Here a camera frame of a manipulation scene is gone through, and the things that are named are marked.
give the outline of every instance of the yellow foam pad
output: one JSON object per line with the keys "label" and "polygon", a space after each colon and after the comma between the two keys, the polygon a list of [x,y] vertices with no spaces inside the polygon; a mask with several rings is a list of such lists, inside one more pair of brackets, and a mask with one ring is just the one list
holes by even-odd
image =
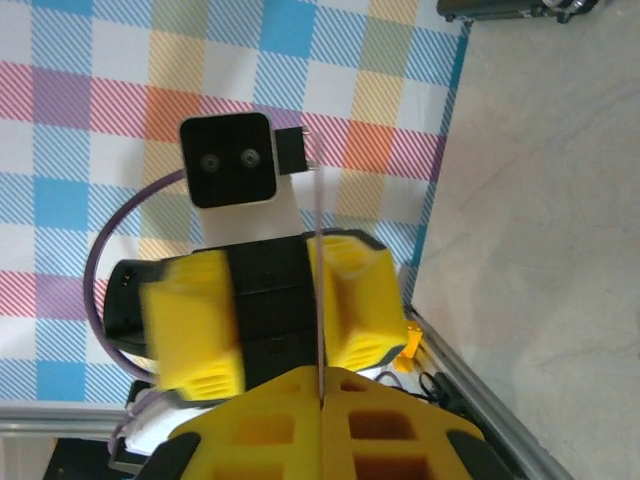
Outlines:
{"label": "yellow foam pad", "polygon": [[318,370],[300,367],[178,427],[201,440],[182,480],[320,480]]}
{"label": "yellow foam pad", "polygon": [[169,262],[140,296],[160,390],[211,400],[244,390],[233,286],[226,255],[212,250]]}
{"label": "yellow foam pad", "polygon": [[[315,238],[307,240],[316,274]],[[361,370],[407,343],[407,322],[388,249],[345,235],[322,237],[324,334],[330,366]]]}
{"label": "yellow foam pad", "polygon": [[340,368],[299,367],[178,427],[201,440],[182,480],[471,480],[449,430],[470,422]]}

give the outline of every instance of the metal rod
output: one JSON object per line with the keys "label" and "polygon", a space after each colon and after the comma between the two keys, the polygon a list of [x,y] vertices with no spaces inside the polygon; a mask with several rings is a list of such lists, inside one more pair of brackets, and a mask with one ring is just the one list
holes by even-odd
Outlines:
{"label": "metal rod", "polygon": [[0,436],[106,439],[123,410],[0,407]]}
{"label": "metal rod", "polygon": [[520,463],[530,479],[573,480],[567,470],[540,445],[538,440],[469,368],[449,344],[413,307],[407,314],[417,321],[429,346],[429,354],[450,374],[460,393],[485,419]]}

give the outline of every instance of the plaid fabric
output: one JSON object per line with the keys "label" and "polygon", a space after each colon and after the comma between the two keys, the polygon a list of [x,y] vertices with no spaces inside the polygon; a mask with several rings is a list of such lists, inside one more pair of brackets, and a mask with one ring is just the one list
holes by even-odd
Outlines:
{"label": "plaid fabric", "polygon": [[[190,115],[260,110],[327,143],[327,225],[393,251],[412,293],[468,32],[435,0],[0,0],[0,400],[120,403],[85,321],[89,246],[181,167]],[[294,177],[312,228],[311,176]],[[186,186],[133,213],[99,268],[202,241]]]}

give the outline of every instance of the metal frame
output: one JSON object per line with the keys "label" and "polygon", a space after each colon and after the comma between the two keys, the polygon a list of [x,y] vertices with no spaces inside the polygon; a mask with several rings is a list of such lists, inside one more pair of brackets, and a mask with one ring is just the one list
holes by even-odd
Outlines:
{"label": "metal frame", "polygon": [[500,437],[520,464],[528,479],[572,480],[565,468],[538,442],[516,416],[480,380],[429,323],[413,307],[407,316],[418,322],[429,347],[427,355],[434,366],[449,374],[465,399]]}

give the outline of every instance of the blue square pattern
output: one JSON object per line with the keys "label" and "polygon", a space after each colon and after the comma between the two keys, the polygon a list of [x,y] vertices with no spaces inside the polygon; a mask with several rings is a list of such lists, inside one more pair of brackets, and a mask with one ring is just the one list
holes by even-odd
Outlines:
{"label": "blue square pattern", "polygon": [[316,8],[295,0],[265,0],[260,50],[308,58]]}
{"label": "blue square pattern", "polygon": [[67,13],[90,17],[92,0],[33,0],[33,6],[53,8]]}
{"label": "blue square pattern", "polygon": [[253,100],[271,107],[302,110],[308,59],[260,52]]}
{"label": "blue square pattern", "polygon": [[0,400],[36,399],[36,362],[0,359]]}
{"label": "blue square pattern", "polygon": [[33,191],[31,175],[0,173],[0,222],[33,225]]}
{"label": "blue square pattern", "polygon": [[[136,190],[133,188],[91,184],[89,187],[89,230],[92,232],[102,230],[107,220],[135,193]],[[134,209],[118,225],[115,233],[140,236],[140,217],[140,209]]]}
{"label": "blue square pattern", "polygon": [[113,364],[90,363],[87,365],[86,402],[115,403],[122,405],[134,378]]}
{"label": "blue square pattern", "polygon": [[85,373],[84,363],[38,360],[36,375],[38,400],[82,402]]}
{"label": "blue square pattern", "polygon": [[38,360],[84,362],[87,357],[87,324],[78,320],[36,320]]}
{"label": "blue square pattern", "polygon": [[93,15],[101,20],[150,28],[152,7],[153,0],[94,0]]}
{"label": "blue square pattern", "polygon": [[320,7],[316,13],[311,58],[358,68],[367,19],[364,15]]}
{"label": "blue square pattern", "polygon": [[37,273],[81,277],[88,253],[85,232],[36,228]]}
{"label": "blue square pattern", "polygon": [[460,40],[461,37],[448,33],[414,29],[407,77],[448,87],[458,58]]}
{"label": "blue square pattern", "polygon": [[417,225],[380,220],[376,224],[375,236],[391,249],[394,263],[411,263],[418,237]]}
{"label": "blue square pattern", "polygon": [[89,132],[36,124],[33,160],[36,175],[89,181]]}
{"label": "blue square pattern", "polygon": [[37,67],[91,74],[91,19],[34,8],[32,48]]}
{"label": "blue square pattern", "polygon": [[200,226],[200,217],[198,211],[195,208],[191,209],[189,216],[189,243],[194,246],[204,246],[204,236],[202,234],[202,228]]}
{"label": "blue square pattern", "polygon": [[209,2],[207,39],[240,47],[258,48],[263,9],[262,0]]}
{"label": "blue square pattern", "polygon": [[415,289],[416,280],[418,278],[418,267],[408,267],[403,265],[401,268],[406,269],[402,289],[402,300],[407,304],[411,303],[411,298],[413,297],[413,290]]}
{"label": "blue square pattern", "polygon": [[87,230],[89,185],[36,177],[36,226]]}

